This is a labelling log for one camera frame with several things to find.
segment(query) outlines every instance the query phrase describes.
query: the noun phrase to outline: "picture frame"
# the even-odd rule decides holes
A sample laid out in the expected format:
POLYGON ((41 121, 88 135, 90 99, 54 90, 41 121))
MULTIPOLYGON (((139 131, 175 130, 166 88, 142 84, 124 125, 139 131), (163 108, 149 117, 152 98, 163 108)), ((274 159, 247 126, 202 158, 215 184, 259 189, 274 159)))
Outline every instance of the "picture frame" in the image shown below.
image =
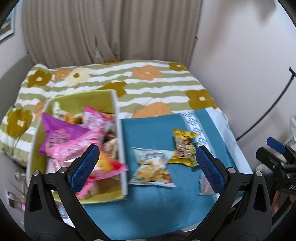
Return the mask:
POLYGON ((0 42, 15 32, 15 7, 0 28, 0 42))

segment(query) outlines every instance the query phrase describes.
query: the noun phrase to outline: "silver screw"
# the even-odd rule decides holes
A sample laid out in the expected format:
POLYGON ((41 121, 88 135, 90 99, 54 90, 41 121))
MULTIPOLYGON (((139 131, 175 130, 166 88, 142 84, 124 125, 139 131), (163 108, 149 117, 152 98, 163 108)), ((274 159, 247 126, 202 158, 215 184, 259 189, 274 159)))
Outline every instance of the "silver screw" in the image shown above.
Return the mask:
POLYGON ((259 177, 261 177, 262 176, 262 172, 256 171, 256 175, 259 176, 259 177))
POLYGON ((39 175, 39 171, 38 170, 36 170, 36 171, 33 172, 33 176, 37 176, 37 175, 39 175))
POLYGON ((231 173, 231 174, 234 174, 236 171, 233 167, 230 167, 228 168, 228 171, 231 173))
POLYGON ((61 167, 60 169, 59 169, 59 172, 60 173, 64 173, 64 172, 66 172, 67 171, 67 168, 66 167, 61 167))

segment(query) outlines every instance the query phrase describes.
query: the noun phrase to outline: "storage box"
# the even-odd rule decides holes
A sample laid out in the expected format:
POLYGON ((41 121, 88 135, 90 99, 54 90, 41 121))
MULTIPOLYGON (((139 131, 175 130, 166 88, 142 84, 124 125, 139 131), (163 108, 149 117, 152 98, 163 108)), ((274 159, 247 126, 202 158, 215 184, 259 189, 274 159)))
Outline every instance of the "storage box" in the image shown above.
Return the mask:
MULTIPOLYGON (((119 119, 119 107, 115 90, 96 90, 69 94, 65 96, 55 97, 47 101, 43 112, 52 114, 52 104, 58 101, 61 109, 71 113, 83 113, 85 106, 90 106, 100 112, 114 114, 116 123, 116 134, 118 137, 118 159, 121 163, 125 163, 125 155, 123 148, 123 137, 121 120, 119 119)), ((46 134, 43 128, 42 118, 37 125, 37 130, 32 141, 32 152, 29 155, 29 163, 27 166, 27 182, 30 182, 32 173, 39 170, 46 173, 47 157, 39 154, 38 150, 46 139, 46 134)), ((127 195, 127 178, 126 172, 120 174, 120 185, 109 188, 105 193, 88 199, 80 200, 81 203, 98 203, 109 202, 123 199, 127 195)), ((54 199, 60 201, 57 193, 54 193, 54 199)))

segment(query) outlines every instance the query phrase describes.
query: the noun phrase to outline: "purple snack bag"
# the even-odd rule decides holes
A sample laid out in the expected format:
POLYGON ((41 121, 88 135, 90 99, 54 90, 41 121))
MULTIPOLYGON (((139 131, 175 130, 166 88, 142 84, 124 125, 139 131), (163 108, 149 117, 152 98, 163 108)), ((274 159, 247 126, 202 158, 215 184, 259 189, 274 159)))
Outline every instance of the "purple snack bag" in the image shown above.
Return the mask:
POLYGON ((44 156, 47 156, 46 143, 50 148, 54 144, 76 139, 89 131, 89 129, 69 124, 45 113, 42 113, 42 122, 47 137, 40 147, 39 153, 44 156))

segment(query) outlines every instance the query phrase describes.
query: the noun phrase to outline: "beige curtain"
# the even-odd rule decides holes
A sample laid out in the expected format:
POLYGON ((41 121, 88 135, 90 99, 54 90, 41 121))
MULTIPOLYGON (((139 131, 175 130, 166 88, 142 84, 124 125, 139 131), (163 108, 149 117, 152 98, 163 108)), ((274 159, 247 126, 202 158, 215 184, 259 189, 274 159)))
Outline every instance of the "beige curtain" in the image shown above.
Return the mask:
POLYGON ((50 68, 157 59, 188 66, 201 0, 24 0, 34 63, 50 68))

